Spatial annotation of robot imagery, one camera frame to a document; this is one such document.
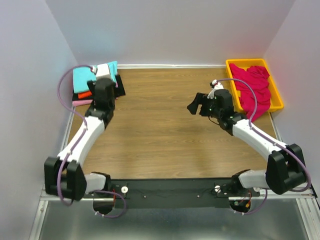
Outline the teal t shirt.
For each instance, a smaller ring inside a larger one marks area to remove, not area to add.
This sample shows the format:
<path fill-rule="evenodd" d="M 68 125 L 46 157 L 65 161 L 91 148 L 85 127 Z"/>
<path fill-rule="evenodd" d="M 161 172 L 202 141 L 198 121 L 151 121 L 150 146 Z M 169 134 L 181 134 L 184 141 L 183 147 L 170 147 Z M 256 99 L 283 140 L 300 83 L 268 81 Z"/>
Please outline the teal t shirt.
<path fill-rule="evenodd" d="M 106 63 L 109 66 L 110 77 L 112 81 L 116 84 L 116 75 L 118 73 L 118 62 L 111 61 Z M 74 93 L 83 93 L 89 91 L 87 85 L 88 81 L 96 81 L 95 75 L 91 72 L 88 67 L 79 67 L 73 70 L 73 91 Z"/>

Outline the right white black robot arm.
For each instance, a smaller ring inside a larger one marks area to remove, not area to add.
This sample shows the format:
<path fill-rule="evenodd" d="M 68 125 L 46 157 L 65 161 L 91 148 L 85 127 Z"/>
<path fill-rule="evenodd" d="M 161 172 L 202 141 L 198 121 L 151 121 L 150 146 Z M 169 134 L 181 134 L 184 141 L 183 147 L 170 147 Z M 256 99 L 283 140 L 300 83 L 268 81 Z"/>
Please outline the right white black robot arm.
<path fill-rule="evenodd" d="M 307 173 L 302 149 L 287 145 L 256 128 L 242 113 L 234 110 L 233 99 L 226 89 L 198 92 L 187 106 L 192 114 L 215 118 L 221 129 L 237 137 L 255 149 L 267 162 L 265 170 L 244 170 L 231 178 L 230 191 L 241 196 L 248 189 L 272 190 L 278 195 L 288 191 L 298 191 L 298 186 L 310 187 L 311 179 Z"/>

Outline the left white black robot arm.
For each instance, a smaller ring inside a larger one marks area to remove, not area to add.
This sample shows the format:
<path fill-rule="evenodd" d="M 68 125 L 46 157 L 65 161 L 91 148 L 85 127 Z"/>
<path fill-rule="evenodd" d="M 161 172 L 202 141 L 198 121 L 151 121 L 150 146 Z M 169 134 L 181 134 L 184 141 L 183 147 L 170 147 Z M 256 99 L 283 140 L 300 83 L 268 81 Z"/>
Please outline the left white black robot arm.
<path fill-rule="evenodd" d="M 82 166 L 93 144 L 105 131 L 114 116 L 115 83 L 108 77 L 89 81 L 93 101 L 69 144 L 56 156 L 44 163 L 44 186 L 48 195 L 79 201 L 95 192 L 104 198 L 110 194 L 110 176 L 92 172 L 84 174 Z"/>

